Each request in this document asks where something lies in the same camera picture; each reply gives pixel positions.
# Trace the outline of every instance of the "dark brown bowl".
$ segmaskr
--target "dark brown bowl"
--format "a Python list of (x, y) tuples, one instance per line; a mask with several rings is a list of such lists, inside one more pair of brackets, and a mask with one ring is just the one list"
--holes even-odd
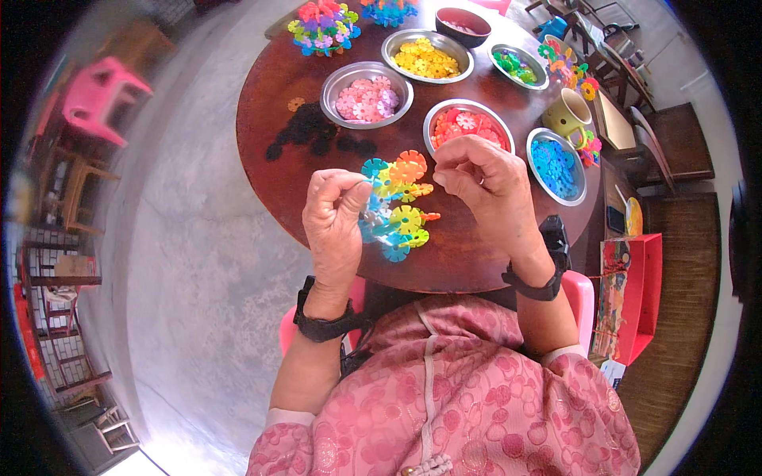
[[(435, 23), (438, 32), (446, 34), (466, 48), (476, 48), (492, 33), (492, 27), (484, 18), (461, 8), (440, 8), (437, 10)], [(475, 34), (453, 28), (448, 23), (469, 28), (475, 31)]]

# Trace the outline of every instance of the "round wooden table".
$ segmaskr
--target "round wooden table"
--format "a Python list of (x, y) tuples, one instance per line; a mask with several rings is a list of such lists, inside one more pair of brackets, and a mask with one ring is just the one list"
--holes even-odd
[[(348, 4), (350, 10), (360, 13), (359, 2)], [(406, 18), (399, 29), (433, 30), (434, 12), (444, 6), (474, 11), (492, 26), (492, 35), (487, 42), (471, 50), (475, 60), (473, 73), (450, 85), (411, 81), (415, 98), (410, 110), (400, 120), (379, 129), (341, 129), (339, 132), (339, 136), (350, 134), (356, 139), (372, 140), (378, 146), (376, 157), (386, 161), (396, 160), (400, 152), (408, 149), (423, 152), (427, 157), (428, 172), (419, 182), (429, 184), (434, 184), (431, 180), (434, 161), (426, 152), (422, 128), (426, 113), (435, 104), (446, 99), (465, 98), (486, 105), (508, 125), (516, 143), (516, 154), (526, 161), (529, 132), (541, 126), (540, 115), (560, 94), (557, 83), (545, 91), (530, 91), (514, 85), (495, 69), (488, 57), (491, 45), (506, 43), (537, 56), (539, 43), (517, 24), (494, 11), (470, 2), (423, 0), (419, 15)], [(339, 152), (337, 139), (331, 141), (331, 151), (322, 157), (313, 155), (309, 145), (285, 145), (283, 154), (275, 161), (266, 161), (265, 152), (293, 115), (287, 109), (290, 99), (304, 97), (307, 102), (316, 102), (323, 81), (334, 70), (358, 61), (383, 62), (381, 43), (398, 29), (383, 28), (362, 18), (358, 26), (362, 34), (352, 40), (351, 50), (331, 58), (303, 56), (300, 48), (293, 44), (293, 35), (284, 29), (251, 67), (239, 99), (235, 128), (241, 163), (249, 182), (273, 217), (305, 246), (307, 238), (302, 227), (302, 209), (312, 172), (324, 168), (359, 172), (364, 160), (354, 153)], [(585, 177), (587, 197), (582, 204), (567, 207), (548, 196), (530, 173), (537, 222), (541, 223), (548, 215), (559, 214), (566, 226), (569, 244), (577, 241), (590, 220), (598, 195), (600, 169), (588, 168)], [(385, 286), (418, 292), (481, 292), (506, 286), (501, 273), (507, 263), (479, 237), (473, 215), (462, 201), (435, 184), (432, 194), (418, 198), (413, 205), (425, 212), (442, 214), (441, 219), (426, 225), (431, 233), (430, 241), (422, 248), (411, 250), (407, 259), (400, 263), (387, 261), (378, 244), (367, 244), (358, 271), (360, 276)]]

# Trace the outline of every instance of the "black wrist strap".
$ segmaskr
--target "black wrist strap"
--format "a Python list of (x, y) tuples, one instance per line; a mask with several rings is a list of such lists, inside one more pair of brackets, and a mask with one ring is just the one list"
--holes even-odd
[(545, 219), (539, 226), (539, 231), (543, 235), (545, 246), (555, 264), (555, 273), (548, 282), (541, 288), (533, 288), (519, 278), (514, 273), (513, 267), (508, 264), (505, 273), (502, 274), (503, 282), (516, 288), (522, 296), (535, 301), (552, 301), (561, 290), (561, 277), (566, 270), (572, 267), (571, 259), (568, 254), (568, 240), (566, 230), (558, 215), (551, 215)]
[(304, 281), (304, 287), (299, 291), (299, 297), (296, 300), (296, 312), (293, 315), (293, 323), (299, 327), (299, 332), (304, 337), (313, 342), (325, 342), (365, 326), (365, 318), (362, 315), (354, 313), (351, 299), (347, 301), (347, 308), (344, 314), (338, 319), (328, 321), (321, 318), (306, 317), (304, 315), (304, 303), (313, 284), (315, 284), (315, 277), (307, 276), (307, 279)]

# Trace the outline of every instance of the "yellow mug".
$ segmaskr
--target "yellow mug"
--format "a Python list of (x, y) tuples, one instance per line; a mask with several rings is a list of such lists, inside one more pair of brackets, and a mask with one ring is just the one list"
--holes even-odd
[[(560, 136), (564, 136), (576, 149), (582, 149), (588, 144), (584, 127), (593, 122), (588, 103), (582, 96), (569, 88), (561, 90), (559, 97), (543, 113), (543, 124)], [(572, 134), (579, 131), (582, 142), (572, 142)]]

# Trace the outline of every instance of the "pink floral shirt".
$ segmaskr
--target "pink floral shirt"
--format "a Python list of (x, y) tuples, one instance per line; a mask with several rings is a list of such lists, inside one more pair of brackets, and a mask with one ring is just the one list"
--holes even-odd
[(397, 309), (317, 417), (271, 410), (247, 475), (637, 474), (635, 435), (586, 350), (541, 365), (522, 343), (515, 312), (473, 296)]

